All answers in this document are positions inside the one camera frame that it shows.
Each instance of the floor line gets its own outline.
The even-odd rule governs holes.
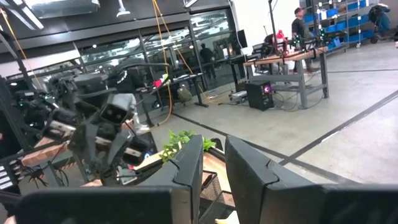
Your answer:
[[[382,106],[386,105],[387,103],[391,102],[393,99],[395,99],[397,97],[398,97],[398,90],[393,92],[393,93],[391,93],[390,95],[388,95],[387,97],[383,98],[382,100],[378,101],[377,103],[373,104],[368,109],[360,112],[356,116],[354,116],[351,119],[347,120],[343,124],[337,126],[336,128],[334,128],[331,131],[327,132],[326,134],[322,135],[321,137],[319,137],[318,139],[314,140],[310,144],[304,146],[303,148],[301,148],[297,152],[295,152],[292,155],[290,155],[287,159],[284,159],[283,161],[280,161],[279,164],[284,166],[284,165],[290,163],[294,159],[297,159],[298,157],[300,157],[304,153],[308,152],[309,150],[313,149],[315,146],[319,145],[326,138],[336,134],[338,131],[341,131],[342,129],[347,128],[348,126],[351,126],[352,124],[354,124],[354,123],[358,122],[359,120],[365,118],[367,115],[375,112],[376,110],[378,110]]]
[[[207,130],[213,131],[214,133],[220,134],[222,136],[227,136],[228,135],[227,133],[225,133],[223,131],[217,130],[217,129],[212,128],[212,127],[209,127],[209,126],[207,126],[205,124],[201,124],[201,123],[199,123],[197,121],[194,121],[192,119],[186,118],[186,117],[181,116],[179,114],[173,113],[173,115],[178,117],[178,118],[181,118],[181,119],[183,119],[185,121],[188,121],[189,123],[192,123],[192,124],[195,124],[197,126],[203,127],[203,128],[205,128]],[[250,145],[252,147],[255,147],[255,148],[259,149],[260,151],[266,152],[266,153],[268,153],[270,155],[279,157],[281,159],[287,159],[288,158],[288,156],[283,155],[283,154],[281,154],[279,152],[275,152],[273,150],[267,149],[265,147],[259,146],[257,144],[252,143],[252,142],[249,142],[249,141],[245,141],[245,140],[243,140],[243,141],[246,142],[248,145]],[[310,172],[312,172],[312,173],[314,173],[316,175],[319,175],[321,177],[324,177],[324,178],[326,178],[328,180],[334,181],[334,182],[339,183],[339,184],[355,184],[355,183],[357,183],[357,182],[355,182],[353,180],[347,179],[347,178],[342,177],[342,176],[340,176],[338,174],[334,174],[332,172],[329,172],[327,170],[323,170],[321,168],[315,167],[315,166],[307,164],[305,162],[301,162],[301,161],[298,161],[298,160],[294,159],[294,160],[291,161],[291,163],[296,165],[296,166],[302,167],[303,169],[306,169],[306,170],[308,170],[308,171],[310,171]]]
[[[207,125],[205,125],[205,124],[201,124],[201,123],[199,123],[199,122],[197,122],[197,121],[194,121],[194,120],[192,120],[192,119],[183,117],[183,116],[181,116],[181,115],[179,115],[179,114],[176,114],[176,113],[174,113],[174,112],[173,112],[172,114],[173,114],[174,116],[176,116],[176,117],[179,117],[179,118],[185,120],[185,121],[188,121],[189,123],[192,123],[192,124],[201,126],[201,127],[205,128],[205,129],[207,129],[207,130],[213,131],[214,133],[220,134],[220,135],[222,135],[222,136],[227,136],[227,135],[228,135],[228,133],[225,133],[225,132],[223,132],[223,131],[217,130],[217,129],[212,128],[212,127],[209,127],[209,126],[207,126]],[[271,150],[271,149],[267,149],[266,147],[259,146],[259,145],[257,145],[257,144],[252,143],[252,142],[249,142],[249,141],[245,141],[245,140],[243,140],[243,141],[246,142],[246,143],[248,143],[250,146],[256,147],[256,148],[260,149],[261,151],[266,152],[266,153],[268,153],[268,154],[270,154],[270,155],[276,156],[276,157],[281,158],[281,159],[287,159],[287,158],[288,158],[288,156],[283,155],[282,153],[275,152],[275,151],[273,151],[273,150]]]
[[[352,70],[352,71],[328,71],[328,73],[391,72],[391,71],[398,71],[398,68],[372,69],[372,70]]]

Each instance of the lamp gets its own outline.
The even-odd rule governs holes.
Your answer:
[[[183,0],[184,1],[184,8],[188,9],[190,8],[193,4],[195,4],[198,0]]]
[[[123,6],[123,1],[119,0],[119,12],[116,14],[116,17],[128,14],[130,14],[130,11],[127,11],[126,8]]]

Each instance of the pc case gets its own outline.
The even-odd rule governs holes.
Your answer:
[[[249,106],[251,108],[265,111],[274,107],[272,99],[271,83],[264,81],[253,81],[246,84]]]

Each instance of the black monitor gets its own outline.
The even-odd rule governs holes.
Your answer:
[[[238,31],[238,40],[242,48],[248,47],[248,42],[246,40],[246,35],[244,34],[244,30]]]

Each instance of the concrete floor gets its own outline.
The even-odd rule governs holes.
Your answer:
[[[398,50],[392,42],[364,45],[334,54],[327,61],[330,97],[319,102],[321,92],[310,95],[309,105],[319,102],[314,107],[262,112],[214,103],[209,108],[191,103],[177,106],[178,116],[153,129],[156,145],[161,149],[167,143],[169,130],[192,130],[222,141],[231,134],[258,145],[264,155],[314,183],[398,184]],[[319,75],[308,81],[317,83]],[[229,89],[226,85],[216,92],[227,100]],[[299,104],[300,99],[292,96],[283,108]],[[160,122],[167,110],[150,115],[155,123]],[[76,168],[69,170],[68,176],[71,185],[83,183]],[[24,194],[35,188],[21,183]]]

